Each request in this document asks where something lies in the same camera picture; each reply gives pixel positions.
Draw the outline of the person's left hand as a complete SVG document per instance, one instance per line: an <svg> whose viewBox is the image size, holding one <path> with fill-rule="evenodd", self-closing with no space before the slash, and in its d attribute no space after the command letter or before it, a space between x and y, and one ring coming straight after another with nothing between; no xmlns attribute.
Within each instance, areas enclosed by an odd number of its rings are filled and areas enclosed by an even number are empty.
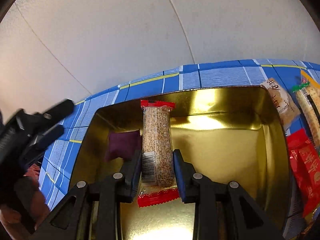
<svg viewBox="0 0 320 240"><path fill-rule="evenodd" d="M11 239L29 239L50 213L39 189L39 175L40 167L31 165L1 204L1 224Z"/></svg>

